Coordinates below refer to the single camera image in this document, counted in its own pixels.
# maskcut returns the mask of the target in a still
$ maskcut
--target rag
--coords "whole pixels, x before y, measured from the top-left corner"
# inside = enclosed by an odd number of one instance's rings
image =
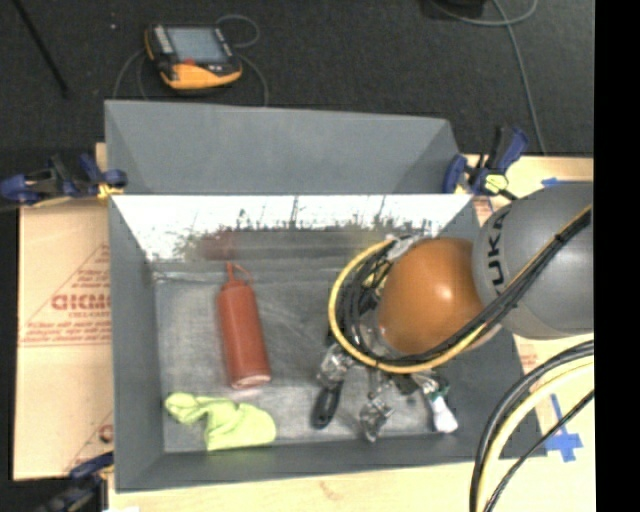
[[[207,451],[265,445],[276,438],[273,418],[251,404],[176,392],[166,398],[164,405],[183,425],[193,425],[206,416]]]

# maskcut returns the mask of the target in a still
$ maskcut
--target white wire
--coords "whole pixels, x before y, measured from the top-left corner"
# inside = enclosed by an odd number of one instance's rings
[[[500,15],[506,20],[507,15],[502,9],[502,6],[498,3],[498,0],[493,0],[493,5],[498,10]],[[524,86],[524,93],[527,97],[527,105],[529,107],[529,112],[531,114],[531,121],[533,123],[533,129],[536,133],[536,139],[538,140],[538,145],[540,146],[540,151],[542,154],[546,154],[547,148],[545,147],[544,139],[542,138],[542,133],[540,130],[540,124],[538,123],[538,115],[536,114],[536,108],[533,104],[533,99],[531,97],[531,89],[529,88],[529,80],[527,79],[527,74],[524,70],[524,63],[522,60],[522,55],[520,54],[520,47],[516,42],[516,36],[513,33],[513,29],[511,28],[511,24],[505,25],[507,28],[507,32],[509,34],[509,39],[511,39],[511,44],[513,45],[513,50],[516,54],[516,60],[518,61],[518,69],[520,70],[520,78],[522,79],[522,85]]]
[[[133,61],[136,60],[138,57],[140,57],[140,55],[142,55],[143,53],[144,53],[144,48],[140,48],[133,55],[131,55],[131,57],[127,59],[127,61],[124,63],[124,66],[122,66],[122,68],[120,69],[120,72],[118,73],[118,77],[116,78],[116,84],[113,87],[113,93],[111,94],[111,97],[113,99],[116,99],[118,97],[118,90],[120,89],[120,83],[122,82],[122,78],[124,77],[124,74],[127,72],[127,69],[129,69],[129,66],[131,66]]]
[[[509,34],[509,39],[511,40],[513,50],[516,54],[516,60],[518,61],[518,71],[520,72],[520,78],[522,79],[522,85],[524,87],[524,93],[527,99],[527,107],[529,108],[529,113],[531,115],[531,122],[533,123],[533,129],[535,131],[536,140],[538,141],[538,145],[540,146],[540,151],[542,152],[542,154],[546,154],[547,149],[544,143],[544,139],[542,137],[540,123],[538,122],[538,115],[536,113],[536,108],[533,103],[531,88],[529,87],[529,80],[527,79],[527,74],[525,72],[522,55],[520,54],[520,47],[518,46],[515,34],[513,33],[513,29],[511,28],[513,25],[517,23],[521,23],[526,19],[529,19],[533,15],[533,13],[538,8],[538,0],[533,0],[533,2],[531,3],[531,6],[529,7],[529,10],[525,12],[523,15],[518,16],[516,18],[507,18],[506,13],[504,12],[504,9],[502,8],[502,6],[498,3],[498,0],[492,0],[492,3],[496,11],[498,11],[500,16],[502,17],[502,21],[474,20],[471,18],[458,16],[457,14],[452,13],[447,9],[445,9],[444,7],[440,6],[436,0],[431,0],[431,5],[433,5],[436,9],[438,9],[439,11],[443,12],[444,14],[446,14],[447,16],[455,20],[468,23],[469,25],[475,25],[480,27],[504,27],[507,29],[507,32]]]
[[[216,25],[221,25],[226,21],[234,21],[234,20],[246,21],[251,26],[253,26],[253,29],[256,31],[256,35],[254,36],[253,39],[246,41],[244,43],[233,43],[234,48],[248,48],[249,46],[253,46],[260,40],[260,27],[258,27],[258,24],[255,21],[253,21],[251,18],[248,18],[247,16],[243,16],[242,14],[227,14],[225,16],[221,16],[216,20]]]
[[[447,9],[445,9],[444,7],[439,5],[436,0],[432,0],[431,4],[437,10],[439,10],[440,12],[442,12],[443,14],[446,14],[447,16],[449,16],[451,18],[454,18],[454,19],[456,19],[458,21],[463,21],[463,22],[468,23],[470,25],[476,25],[476,26],[479,26],[479,27],[508,27],[508,26],[511,26],[511,25],[515,25],[516,23],[521,23],[524,20],[526,20],[529,17],[531,17],[531,15],[538,8],[538,0],[533,0],[529,10],[527,12],[525,12],[521,16],[518,16],[516,18],[511,18],[511,19],[507,19],[505,16],[502,16],[503,17],[502,21],[490,21],[490,20],[474,20],[472,18],[465,18],[463,16],[458,16],[457,14],[455,14],[455,13],[453,13],[451,11],[448,11]]]

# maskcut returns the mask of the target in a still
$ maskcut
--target red bottle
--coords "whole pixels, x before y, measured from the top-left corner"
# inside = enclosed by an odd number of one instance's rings
[[[255,293],[246,281],[236,279],[234,266],[250,276],[239,265],[227,262],[229,281],[220,289],[216,303],[229,383],[234,389],[248,389],[269,382],[271,368]]]

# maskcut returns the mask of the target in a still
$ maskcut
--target clamp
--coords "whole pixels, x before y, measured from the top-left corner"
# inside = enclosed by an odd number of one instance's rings
[[[102,502],[98,504],[102,510],[107,501],[104,473],[113,464],[113,452],[107,452],[73,468],[69,473],[69,486],[34,512],[78,512],[94,499]]]
[[[55,154],[44,169],[0,181],[0,196],[18,206],[33,206],[69,198],[105,198],[122,192],[127,184],[125,172],[119,169],[102,172],[88,153],[81,154],[78,166],[73,168]]]
[[[508,199],[516,199],[507,191],[509,180],[506,173],[528,145],[529,138],[519,128],[498,128],[491,152],[486,159],[481,155],[475,167],[469,166],[461,154],[453,157],[445,171],[442,192],[453,194],[460,187],[473,195],[500,194]]]

